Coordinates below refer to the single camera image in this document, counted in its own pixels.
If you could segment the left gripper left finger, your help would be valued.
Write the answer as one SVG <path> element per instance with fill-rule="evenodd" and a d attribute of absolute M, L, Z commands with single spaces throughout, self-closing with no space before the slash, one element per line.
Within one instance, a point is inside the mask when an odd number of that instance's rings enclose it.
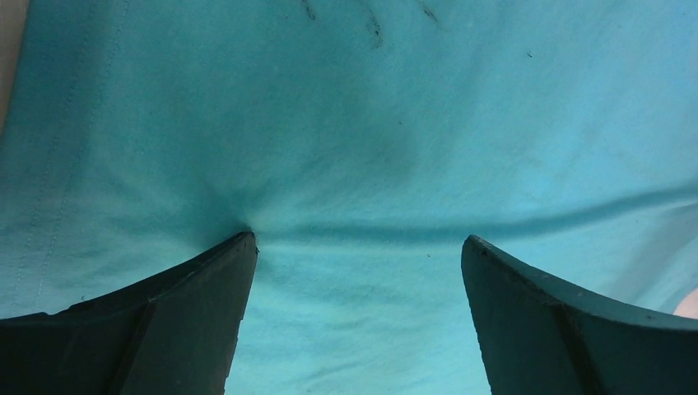
<path fill-rule="evenodd" d="M 59 313 L 4 319 L 2 393 L 224 393 L 257 260 L 243 232 Z"/>

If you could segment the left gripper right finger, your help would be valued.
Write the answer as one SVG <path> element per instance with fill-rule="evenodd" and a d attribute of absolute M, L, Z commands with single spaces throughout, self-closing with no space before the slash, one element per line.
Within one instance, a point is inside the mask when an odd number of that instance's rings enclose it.
<path fill-rule="evenodd" d="M 625 304 L 470 235 L 462 274 L 494 394 L 694 394 L 697 322 Z"/>

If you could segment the teal t shirt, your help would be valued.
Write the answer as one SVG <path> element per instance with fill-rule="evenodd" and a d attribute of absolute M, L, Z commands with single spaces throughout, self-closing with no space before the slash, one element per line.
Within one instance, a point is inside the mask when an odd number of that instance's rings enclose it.
<path fill-rule="evenodd" d="M 469 235 L 672 313 L 697 287 L 696 2 L 31 2 L 1 315 L 247 229 L 230 394 L 488 394 Z"/>

